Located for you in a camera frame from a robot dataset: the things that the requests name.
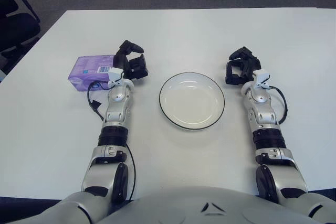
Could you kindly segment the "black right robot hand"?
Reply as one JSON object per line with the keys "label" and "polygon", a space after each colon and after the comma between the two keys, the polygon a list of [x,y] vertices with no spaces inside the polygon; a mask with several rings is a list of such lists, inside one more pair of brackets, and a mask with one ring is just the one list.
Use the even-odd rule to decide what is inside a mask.
{"label": "black right robot hand", "polygon": [[[241,71],[240,75],[233,73],[233,67]],[[229,62],[226,64],[225,82],[230,85],[245,84],[253,81],[253,72],[260,69],[259,59],[248,48],[241,47],[229,56]]]}

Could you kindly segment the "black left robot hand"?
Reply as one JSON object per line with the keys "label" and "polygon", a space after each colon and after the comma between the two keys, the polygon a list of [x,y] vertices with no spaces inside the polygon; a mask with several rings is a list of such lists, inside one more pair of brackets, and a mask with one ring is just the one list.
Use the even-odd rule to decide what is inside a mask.
{"label": "black left robot hand", "polygon": [[[139,53],[140,56],[131,60],[127,59],[127,55],[132,52]],[[113,67],[123,70],[124,79],[141,79],[148,75],[144,50],[137,44],[125,40],[119,50],[113,57]]]}

